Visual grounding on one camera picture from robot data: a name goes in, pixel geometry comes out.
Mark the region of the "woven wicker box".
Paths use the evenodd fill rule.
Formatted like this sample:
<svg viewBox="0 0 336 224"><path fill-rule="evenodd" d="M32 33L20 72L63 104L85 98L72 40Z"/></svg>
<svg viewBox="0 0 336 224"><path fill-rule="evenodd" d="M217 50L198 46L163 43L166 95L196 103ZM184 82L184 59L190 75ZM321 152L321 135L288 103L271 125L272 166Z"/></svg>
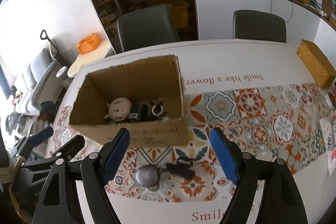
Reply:
<svg viewBox="0 0 336 224"><path fill-rule="evenodd" d="M297 55L320 88L331 87L335 80L335 68L316 44L302 39Z"/></svg>

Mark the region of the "orange plastic crate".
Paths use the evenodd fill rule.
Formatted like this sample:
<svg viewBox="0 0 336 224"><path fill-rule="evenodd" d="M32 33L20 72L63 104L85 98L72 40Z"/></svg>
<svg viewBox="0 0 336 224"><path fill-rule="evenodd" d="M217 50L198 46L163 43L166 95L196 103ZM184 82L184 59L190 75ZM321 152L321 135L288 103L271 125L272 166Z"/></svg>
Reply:
<svg viewBox="0 0 336 224"><path fill-rule="evenodd" d="M81 55L95 50L101 44L101 39L97 33L92 33L78 42L76 49Z"/></svg>

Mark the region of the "dark dining chair right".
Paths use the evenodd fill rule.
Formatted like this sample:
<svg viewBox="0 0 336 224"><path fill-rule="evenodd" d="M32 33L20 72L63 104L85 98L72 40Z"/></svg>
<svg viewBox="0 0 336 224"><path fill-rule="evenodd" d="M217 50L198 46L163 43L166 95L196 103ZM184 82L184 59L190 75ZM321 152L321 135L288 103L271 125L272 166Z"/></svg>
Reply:
<svg viewBox="0 0 336 224"><path fill-rule="evenodd" d="M237 10L233 14L233 38L286 43L286 23L270 13Z"/></svg>

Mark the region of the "black flashlight with strap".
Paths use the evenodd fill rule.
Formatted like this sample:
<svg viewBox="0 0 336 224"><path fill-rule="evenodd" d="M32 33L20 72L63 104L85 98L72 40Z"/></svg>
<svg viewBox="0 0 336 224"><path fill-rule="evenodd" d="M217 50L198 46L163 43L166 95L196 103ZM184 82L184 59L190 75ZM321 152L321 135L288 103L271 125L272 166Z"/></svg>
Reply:
<svg viewBox="0 0 336 224"><path fill-rule="evenodd" d="M193 159L188 157L180 157L177 159L176 163L167 162L162 171L184 178L186 180L192 180L195 176L195 172L190 169L193 164Z"/></svg>

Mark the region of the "dark grey Sika case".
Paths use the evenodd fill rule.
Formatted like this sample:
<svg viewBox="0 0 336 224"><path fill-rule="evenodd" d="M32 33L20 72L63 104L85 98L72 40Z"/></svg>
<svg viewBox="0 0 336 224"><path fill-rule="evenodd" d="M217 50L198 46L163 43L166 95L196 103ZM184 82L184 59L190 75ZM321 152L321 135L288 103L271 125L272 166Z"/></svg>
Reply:
<svg viewBox="0 0 336 224"><path fill-rule="evenodd" d="M136 182L152 191L159 188L159 179L159 171L154 164L143 165L135 173Z"/></svg>

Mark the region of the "black power adapter with cable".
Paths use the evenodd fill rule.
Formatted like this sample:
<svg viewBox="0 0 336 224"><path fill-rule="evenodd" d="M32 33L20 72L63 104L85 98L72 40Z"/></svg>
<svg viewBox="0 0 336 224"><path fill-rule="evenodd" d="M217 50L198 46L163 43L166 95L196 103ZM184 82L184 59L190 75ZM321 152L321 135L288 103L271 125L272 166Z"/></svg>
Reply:
<svg viewBox="0 0 336 224"><path fill-rule="evenodd" d="M163 109L163 101L133 104L128 115L129 122L169 121L167 111Z"/></svg>

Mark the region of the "beige round hand warmer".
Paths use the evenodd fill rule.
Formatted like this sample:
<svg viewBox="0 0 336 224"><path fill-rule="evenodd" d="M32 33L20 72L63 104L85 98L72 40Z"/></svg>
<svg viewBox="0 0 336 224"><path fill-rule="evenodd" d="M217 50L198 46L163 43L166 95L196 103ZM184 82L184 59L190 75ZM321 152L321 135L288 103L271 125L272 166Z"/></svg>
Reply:
<svg viewBox="0 0 336 224"><path fill-rule="evenodd" d="M105 119L111 119L115 122L121 122L128 118L131 110L131 101L125 97L119 97L107 104L108 113Z"/></svg>

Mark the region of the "cream round side table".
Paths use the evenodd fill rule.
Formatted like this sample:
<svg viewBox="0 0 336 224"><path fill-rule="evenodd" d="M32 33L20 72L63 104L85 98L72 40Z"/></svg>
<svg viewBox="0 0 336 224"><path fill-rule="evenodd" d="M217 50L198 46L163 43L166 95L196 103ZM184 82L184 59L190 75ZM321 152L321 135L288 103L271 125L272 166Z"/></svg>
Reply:
<svg viewBox="0 0 336 224"><path fill-rule="evenodd" d="M74 78L81 66L104 59L111 53L114 53L111 42L108 39L103 40L95 50L78 55L75 62L68 69L68 77L71 79Z"/></svg>

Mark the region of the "dark dining chair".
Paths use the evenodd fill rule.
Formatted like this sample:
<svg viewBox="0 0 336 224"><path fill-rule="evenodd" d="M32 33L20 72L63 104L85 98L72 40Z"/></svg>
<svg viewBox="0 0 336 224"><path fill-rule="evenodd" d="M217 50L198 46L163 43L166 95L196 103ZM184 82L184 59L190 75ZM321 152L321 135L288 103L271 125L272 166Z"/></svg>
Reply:
<svg viewBox="0 0 336 224"><path fill-rule="evenodd" d="M124 14L117 20L117 29L123 52L180 41L166 5Z"/></svg>
<svg viewBox="0 0 336 224"><path fill-rule="evenodd" d="M286 23L270 13L237 10L233 14L233 38L286 43Z"/></svg>

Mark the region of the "grey sofa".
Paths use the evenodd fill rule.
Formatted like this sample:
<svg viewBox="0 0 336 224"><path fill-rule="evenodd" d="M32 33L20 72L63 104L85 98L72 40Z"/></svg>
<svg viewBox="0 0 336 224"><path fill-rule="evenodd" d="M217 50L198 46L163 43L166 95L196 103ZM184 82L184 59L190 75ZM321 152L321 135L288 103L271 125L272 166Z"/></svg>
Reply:
<svg viewBox="0 0 336 224"><path fill-rule="evenodd" d="M14 86L21 93L15 104L15 112L37 116L41 103L55 103L64 89L63 80L56 77L61 68L52 56L52 47L45 45L15 78Z"/></svg>

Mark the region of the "dark dining chair left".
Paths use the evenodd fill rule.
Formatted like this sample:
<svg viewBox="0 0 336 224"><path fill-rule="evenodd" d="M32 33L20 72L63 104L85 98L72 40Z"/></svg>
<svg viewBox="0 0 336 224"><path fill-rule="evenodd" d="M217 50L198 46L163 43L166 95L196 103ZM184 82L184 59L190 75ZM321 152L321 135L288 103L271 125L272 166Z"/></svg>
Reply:
<svg viewBox="0 0 336 224"><path fill-rule="evenodd" d="M180 41L166 5L124 14L117 20L117 29L123 52Z"/></svg>

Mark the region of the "brown cardboard box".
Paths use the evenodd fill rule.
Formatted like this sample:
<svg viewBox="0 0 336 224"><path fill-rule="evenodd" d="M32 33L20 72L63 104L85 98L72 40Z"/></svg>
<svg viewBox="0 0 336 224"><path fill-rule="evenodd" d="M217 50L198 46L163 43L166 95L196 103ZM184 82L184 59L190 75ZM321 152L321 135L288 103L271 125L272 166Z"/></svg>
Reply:
<svg viewBox="0 0 336 224"><path fill-rule="evenodd" d="M137 103L163 101L169 121L114 122L105 119L107 104L119 97ZM189 143L179 60L174 55L150 57L88 73L70 114L69 126L100 143L119 129L130 132L133 147L169 147Z"/></svg>

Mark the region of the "black handled cart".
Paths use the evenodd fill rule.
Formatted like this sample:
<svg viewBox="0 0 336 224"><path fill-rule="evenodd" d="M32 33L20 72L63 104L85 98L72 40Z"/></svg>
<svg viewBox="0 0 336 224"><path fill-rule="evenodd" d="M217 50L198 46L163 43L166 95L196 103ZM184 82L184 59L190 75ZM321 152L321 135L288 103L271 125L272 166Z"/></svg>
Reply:
<svg viewBox="0 0 336 224"><path fill-rule="evenodd" d="M41 40L47 40L50 44L51 56L63 67L70 67L70 61L67 56L58 48L58 46L49 38L46 30L42 30L40 34Z"/></svg>

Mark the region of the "patterned tablecloth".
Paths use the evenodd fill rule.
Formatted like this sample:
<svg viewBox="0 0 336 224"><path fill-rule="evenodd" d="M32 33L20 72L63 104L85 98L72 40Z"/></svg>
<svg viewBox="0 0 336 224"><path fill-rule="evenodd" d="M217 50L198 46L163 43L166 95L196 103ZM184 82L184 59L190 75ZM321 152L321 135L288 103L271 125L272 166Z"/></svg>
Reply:
<svg viewBox="0 0 336 224"><path fill-rule="evenodd" d="M185 82L189 143L131 148L106 191L123 223L218 223L235 186L209 142L220 127L242 150L259 159L283 158L301 192L309 223L317 223L335 198L327 167L327 142L319 121L330 108L325 91L297 56L297 47L270 42L210 40L166 44L101 60L81 69L67 92L49 141L50 155L69 141L72 105L87 73L151 56L176 55ZM194 160L192 180L163 172L167 162ZM135 173L154 164L159 188L140 186Z"/></svg>

